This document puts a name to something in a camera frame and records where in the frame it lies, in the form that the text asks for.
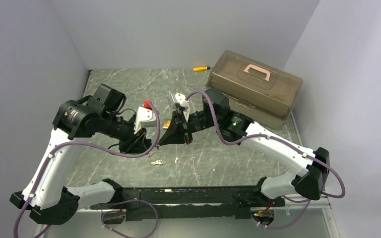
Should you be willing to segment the silver key bunch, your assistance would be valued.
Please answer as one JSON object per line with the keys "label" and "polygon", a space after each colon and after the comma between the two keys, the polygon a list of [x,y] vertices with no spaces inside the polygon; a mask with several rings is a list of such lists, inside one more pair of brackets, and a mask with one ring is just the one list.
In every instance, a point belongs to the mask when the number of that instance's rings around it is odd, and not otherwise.
{"label": "silver key bunch", "polygon": [[154,162],[151,162],[151,164],[153,164],[153,165],[162,165],[163,161],[162,160],[156,160]]}

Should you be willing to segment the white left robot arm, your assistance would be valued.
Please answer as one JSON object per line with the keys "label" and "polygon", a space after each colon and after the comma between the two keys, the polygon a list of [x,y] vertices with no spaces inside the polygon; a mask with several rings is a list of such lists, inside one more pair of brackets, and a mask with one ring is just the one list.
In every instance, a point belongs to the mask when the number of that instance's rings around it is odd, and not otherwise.
{"label": "white left robot arm", "polygon": [[63,103],[53,120],[47,150],[28,186],[11,195],[10,201],[41,225],[66,223],[76,211],[97,204],[117,208],[124,200],[123,187],[106,178],[83,187],[67,187],[65,180],[88,138],[100,133],[119,141],[114,155],[137,158],[154,148],[146,139],[147,127],[157,125],[150,103],[138,107],[130,119],[120,115],[126,95],[101,84],[93,95]]}

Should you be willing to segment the brass padlock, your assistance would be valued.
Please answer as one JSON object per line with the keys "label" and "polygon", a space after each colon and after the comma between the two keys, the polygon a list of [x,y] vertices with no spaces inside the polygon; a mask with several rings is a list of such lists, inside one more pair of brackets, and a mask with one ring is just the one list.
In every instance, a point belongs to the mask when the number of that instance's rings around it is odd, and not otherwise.
{"label": "brass padlock", "polygon": [[171,119],[164,119],[163,129],[168,129],[171,124]]}

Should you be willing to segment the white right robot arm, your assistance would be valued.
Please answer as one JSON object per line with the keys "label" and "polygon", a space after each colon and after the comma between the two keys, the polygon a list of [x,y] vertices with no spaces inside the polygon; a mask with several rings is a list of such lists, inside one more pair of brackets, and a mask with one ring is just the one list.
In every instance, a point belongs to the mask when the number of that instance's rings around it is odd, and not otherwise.
{"label": "white right robot arm", "polygon": [[231,109],[229,99],[218,89],[201,91],[203,109],[190,112],[184,94],[172,93],[168,102],[172,119],[158,144],[191,144],[193,134],[218,126],[217,134],[226,145],[247,146],[273,157],[292,172],[278,177],[261,178],[254,189],[254,201],[260,206],[289,194],[319,200],[329,175],[329,152],[308,149],[267,130],[249,116]]}

